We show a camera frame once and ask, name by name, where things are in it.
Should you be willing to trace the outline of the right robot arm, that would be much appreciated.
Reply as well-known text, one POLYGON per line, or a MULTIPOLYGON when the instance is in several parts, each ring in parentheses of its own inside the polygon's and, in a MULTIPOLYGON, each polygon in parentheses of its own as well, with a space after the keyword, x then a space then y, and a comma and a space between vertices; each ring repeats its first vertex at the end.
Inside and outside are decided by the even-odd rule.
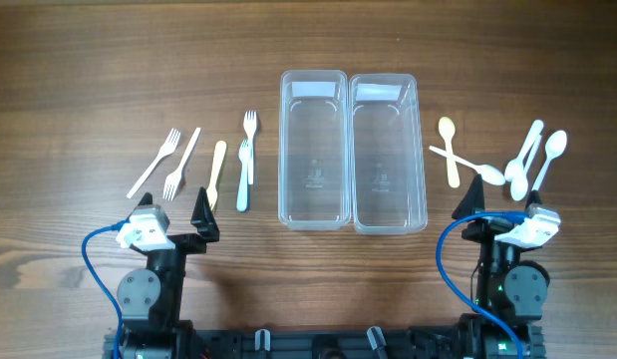
POLYGON ((544 358, 542 329, 535 323, 542 318, 550 276, 543 266, 521 256, 542 248, 559 231, 559 214, 542 203, 536 190, 523 211, 487 211, 483 178, 477 175, 452 219, 439 237, 436 264, 446 285, 471 312, 451 330, 451 356, 544 358), (470 295, 450 280, 442 263, 445 240, 461 225, 461 237, 479 245, 470 295))

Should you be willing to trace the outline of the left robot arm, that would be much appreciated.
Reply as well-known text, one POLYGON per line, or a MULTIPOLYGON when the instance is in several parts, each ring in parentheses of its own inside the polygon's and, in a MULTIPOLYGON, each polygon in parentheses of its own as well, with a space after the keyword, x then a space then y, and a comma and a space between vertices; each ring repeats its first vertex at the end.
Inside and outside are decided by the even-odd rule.
POLYGON ((163 208, 146 193, 119 228, 117 242, 146 260, 117 289, 121 324, 105 358, 208 358, 207 346, 192 322, 180 318, 186 258, 206 253, 219 241, 219 229, 205 188, 198 192, 191 233, 169 234, 163 208))

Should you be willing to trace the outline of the yellow plastic spoon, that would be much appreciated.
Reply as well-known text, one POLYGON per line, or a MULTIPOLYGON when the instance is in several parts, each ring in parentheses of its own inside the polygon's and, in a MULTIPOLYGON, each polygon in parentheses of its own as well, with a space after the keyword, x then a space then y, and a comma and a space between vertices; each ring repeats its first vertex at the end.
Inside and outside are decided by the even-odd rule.
MULTIPOLYGON (((454 153, 452 139, 456 133, 454 122, 449 117, 441 117, 438 122, 438 131, 445 143, 445 151, 452 155, 454 153)), ((457 163, 446 158, 448 183, 450 187, 457 188, 461 184, 457 163)))

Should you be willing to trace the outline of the white plastic spoon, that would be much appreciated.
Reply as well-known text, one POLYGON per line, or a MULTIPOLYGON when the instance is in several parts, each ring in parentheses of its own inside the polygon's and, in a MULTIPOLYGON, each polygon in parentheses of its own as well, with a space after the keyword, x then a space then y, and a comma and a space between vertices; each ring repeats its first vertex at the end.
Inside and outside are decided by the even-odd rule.
POLYGON ((542 135, 538 135, 527 156, 527 159, 526 159, 526 162, 524 163, 524 167, 522 168, 521 174, 517 175, 511 181, 510 194, 511 194, 511 198, 515 201, 521 201, 525 197, 528 191, 527 173, 536 156, 541 140, 542 140, 542 135))
POLYGON ((537 136, 541 134, 543 128, 544 123, 542 120, 533 121, 518 155, 514 159, 509 161, 505 167, 503 175, 507 181, 512 181, 521 174, 524 168, 524 158, 528 154, 537 136))
POLYGON ((541 167, 531 190, 539 190, 545 177, 549 166, 553 160, 560 157, 567 146, 567 134, 564 130, 554 132, 545 143, 545 162, 541 167))

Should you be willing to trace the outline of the white spoon crossing yellow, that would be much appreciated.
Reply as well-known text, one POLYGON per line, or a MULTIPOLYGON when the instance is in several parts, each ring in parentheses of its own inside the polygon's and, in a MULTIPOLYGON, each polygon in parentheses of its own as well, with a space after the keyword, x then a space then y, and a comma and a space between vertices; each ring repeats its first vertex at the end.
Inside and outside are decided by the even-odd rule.
POLYGON ((503 175, 503 173, 501 171, 499 171, 498 169, 496 169, 495 167, 491 166, 491 165, 475 165, 463 158, 460 158, 454 154, 450 154, 440 148, 434 147, 434 146, 429 146, 429 149, 442 156, 445 157, 446 159, 451 159, 454 160, 455 162, 464 165, 466 167, 471 168, 472 170, 474 170, 478 175, 481 175, 482 180, 492 184, 492 185, 504 185, 506 183, 506 179, 503 175))

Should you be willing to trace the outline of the yellow plastic fork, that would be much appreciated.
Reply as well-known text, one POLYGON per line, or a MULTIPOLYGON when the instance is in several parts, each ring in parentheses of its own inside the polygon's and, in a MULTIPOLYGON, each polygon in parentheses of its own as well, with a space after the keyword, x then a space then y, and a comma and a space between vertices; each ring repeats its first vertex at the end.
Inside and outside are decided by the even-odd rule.
POLYGON ((215 144, 212 167, 210 172, 209 184, 206 189, 207 197, 209 201, 209 207, 211 210, 215 210, 216 202, 218 199, 217 182, 223 166, 223 161, 227 151, 227 143, 225 141, 218 141, 215 144))

